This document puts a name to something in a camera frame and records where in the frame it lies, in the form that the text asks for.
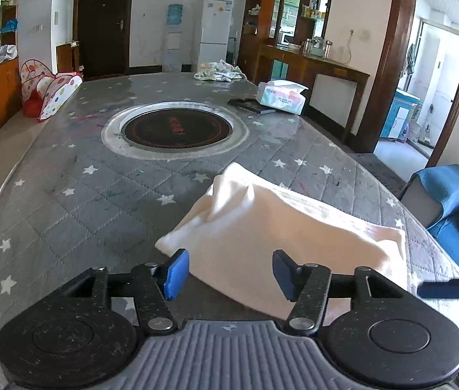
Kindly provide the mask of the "cream white garment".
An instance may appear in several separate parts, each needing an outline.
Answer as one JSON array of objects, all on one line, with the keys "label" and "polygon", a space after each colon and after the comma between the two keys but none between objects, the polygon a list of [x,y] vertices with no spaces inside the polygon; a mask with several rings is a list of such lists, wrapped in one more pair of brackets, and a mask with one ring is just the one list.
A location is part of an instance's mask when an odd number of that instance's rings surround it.
[{"label": "cream white garment", "polygon": [[255,311],[286,319],[292,304],[274,279],[272,256],[284,250],[299,264],[337,274],[373,268],[415,292],[423,281],[459,278],[459,267],[435,243],[423,261],[409,252],[405,231],[351,216],[251,173],[237,163],[213,184],[180,223],[155,244],[163,254],[190,254],[190,271],[203,283]]}]

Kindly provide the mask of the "blue sofa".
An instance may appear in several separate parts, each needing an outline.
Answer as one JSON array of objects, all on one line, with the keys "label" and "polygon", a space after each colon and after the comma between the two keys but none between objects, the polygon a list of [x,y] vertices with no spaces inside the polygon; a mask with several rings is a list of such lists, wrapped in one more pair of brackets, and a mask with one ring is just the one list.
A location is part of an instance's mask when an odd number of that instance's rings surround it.
[{"label": "blue sofa", "polygon": [[400,201],[459,267],[459,165],[414,173]]}]

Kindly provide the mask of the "grey star quilted table cover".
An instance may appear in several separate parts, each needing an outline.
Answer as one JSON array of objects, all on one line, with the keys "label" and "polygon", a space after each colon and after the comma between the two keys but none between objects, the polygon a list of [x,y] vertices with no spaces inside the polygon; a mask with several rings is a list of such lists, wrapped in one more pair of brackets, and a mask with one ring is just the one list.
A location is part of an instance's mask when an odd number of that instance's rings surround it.
[{"label": "grey star quilted table cover", "polygon": [[451,257],[378,180],[297,116],[239,110],[248,137],[220,155],[189,160],[130,159],[102,143],[108,120],[127,108],[172,101],[225,107],[255,92],[245,81],[214,84],[190,74],[82,85],[1,185],[0,328],[87,268],[125,272],[160,260],[155,242],[231,163],[363,220],[403,229],[411,290],[421,281],[459,276]]}]

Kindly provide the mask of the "round induction cooktop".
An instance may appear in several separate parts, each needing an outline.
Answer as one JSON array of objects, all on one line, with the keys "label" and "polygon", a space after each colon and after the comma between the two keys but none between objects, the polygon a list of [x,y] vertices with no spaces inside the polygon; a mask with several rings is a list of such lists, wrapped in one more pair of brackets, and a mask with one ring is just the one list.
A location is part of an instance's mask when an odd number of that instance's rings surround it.
[{"label": "round induction cooktop", "polygon": [[129,159],[174,161],[220,155],[249,137],[228,108],[196,101],[164,101],[127,108],[102,129],[102,143]]}]

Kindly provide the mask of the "blue cabinet in doorway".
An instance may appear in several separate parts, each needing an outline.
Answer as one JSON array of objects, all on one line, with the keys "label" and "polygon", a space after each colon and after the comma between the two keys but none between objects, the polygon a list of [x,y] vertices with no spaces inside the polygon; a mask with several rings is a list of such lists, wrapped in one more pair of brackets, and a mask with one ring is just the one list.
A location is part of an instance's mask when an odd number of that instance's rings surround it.
[{"label": "blue cabinet in doorway", "polygon": [[405,142],[409,134],[411,117],[419,104],[418,97],[397,89],[379,138]]}]

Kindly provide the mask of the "tissue pack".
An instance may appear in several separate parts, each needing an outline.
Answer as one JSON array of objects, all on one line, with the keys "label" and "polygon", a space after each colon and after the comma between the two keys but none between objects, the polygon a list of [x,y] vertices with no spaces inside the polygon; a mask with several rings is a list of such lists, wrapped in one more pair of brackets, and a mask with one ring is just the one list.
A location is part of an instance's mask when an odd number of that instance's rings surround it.
[{"label": "tissue pack", "polygon": [[256,102],[289,114],[300,115],[305,106],[304,91],[308,87],[288,80],[277,79],[260,82]]}]

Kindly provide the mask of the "polka dot play tent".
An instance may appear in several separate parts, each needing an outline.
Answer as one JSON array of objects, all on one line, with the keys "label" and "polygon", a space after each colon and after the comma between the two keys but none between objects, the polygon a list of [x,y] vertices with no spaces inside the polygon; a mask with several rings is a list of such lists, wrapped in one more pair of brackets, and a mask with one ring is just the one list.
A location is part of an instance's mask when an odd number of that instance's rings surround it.
[{"label": "polka dot play tent", "polygon": [[29,59],[20,67],[22,112],[39,123],[53,117],[82,84],[78,72],[54,74],[42,62]]}]

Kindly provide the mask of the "crumpled patterned cloth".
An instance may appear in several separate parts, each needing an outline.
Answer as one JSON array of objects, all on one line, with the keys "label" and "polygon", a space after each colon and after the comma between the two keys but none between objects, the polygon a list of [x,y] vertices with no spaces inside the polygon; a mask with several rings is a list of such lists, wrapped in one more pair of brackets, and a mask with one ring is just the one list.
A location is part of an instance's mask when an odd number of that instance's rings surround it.
[{"label": "crumpled patterned cloth", "polygon": [[215,82],[247,80],[247,76],[243,74],[239,67],[233,66],[224,60],[202,63],[194,74],[194,78],[200,81]]}]

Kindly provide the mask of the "water dispenser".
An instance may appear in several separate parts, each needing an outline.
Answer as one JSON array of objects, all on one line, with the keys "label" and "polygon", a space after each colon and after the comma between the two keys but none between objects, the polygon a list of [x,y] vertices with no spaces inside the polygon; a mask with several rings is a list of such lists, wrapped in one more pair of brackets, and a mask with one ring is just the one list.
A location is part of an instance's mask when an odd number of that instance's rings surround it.
[{"label": "water dispenser", "polygon": [[182,18],[183,5],[168,6],[164,36],[164,72],[181,72]]}]

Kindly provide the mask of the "glass jars on table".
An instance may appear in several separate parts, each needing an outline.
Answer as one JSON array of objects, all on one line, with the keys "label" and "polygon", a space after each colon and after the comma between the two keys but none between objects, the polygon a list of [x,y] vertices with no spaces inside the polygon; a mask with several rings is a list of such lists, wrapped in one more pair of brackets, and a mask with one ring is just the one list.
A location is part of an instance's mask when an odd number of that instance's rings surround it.
[{"label": "glass jars on table", "polygon": [[332,41],[321,37],[306,39],[302,46],[302,53],[304,56],[328,58],[332,45]]}]

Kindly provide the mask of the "white refrigerator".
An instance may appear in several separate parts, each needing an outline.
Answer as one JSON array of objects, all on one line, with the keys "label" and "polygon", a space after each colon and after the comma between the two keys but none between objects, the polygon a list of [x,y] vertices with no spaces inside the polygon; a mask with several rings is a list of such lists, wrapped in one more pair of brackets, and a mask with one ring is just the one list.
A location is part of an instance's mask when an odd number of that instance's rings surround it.
[{"label": "white refrigerator", "polygon": [[200,12],[196,18],[192,60],[195,71],[203,63],[226,59],[233,6],[233,0],[201,0]]}]

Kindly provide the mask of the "dark wooden door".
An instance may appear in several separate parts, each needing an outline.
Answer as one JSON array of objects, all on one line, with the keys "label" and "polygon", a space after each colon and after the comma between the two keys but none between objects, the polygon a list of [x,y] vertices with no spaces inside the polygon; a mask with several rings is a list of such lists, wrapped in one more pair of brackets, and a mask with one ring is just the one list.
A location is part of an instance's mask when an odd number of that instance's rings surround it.
[{"label": "dark wooden door", "polygon": [[127,74],[133,0],[74,0],[72,38],[87,80]]}]

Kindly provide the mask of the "right wooden display cabinet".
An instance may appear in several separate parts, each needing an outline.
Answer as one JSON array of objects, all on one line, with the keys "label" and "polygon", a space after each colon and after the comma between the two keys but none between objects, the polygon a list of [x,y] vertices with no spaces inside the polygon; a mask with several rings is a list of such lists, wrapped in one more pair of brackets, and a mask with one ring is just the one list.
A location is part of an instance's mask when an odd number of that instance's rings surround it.
[{"label": "right wooden display cabinet", "polygon": [[294,47],[323,39],[331,0],[245,0],[237,66],[253,77],[261,44]]}]

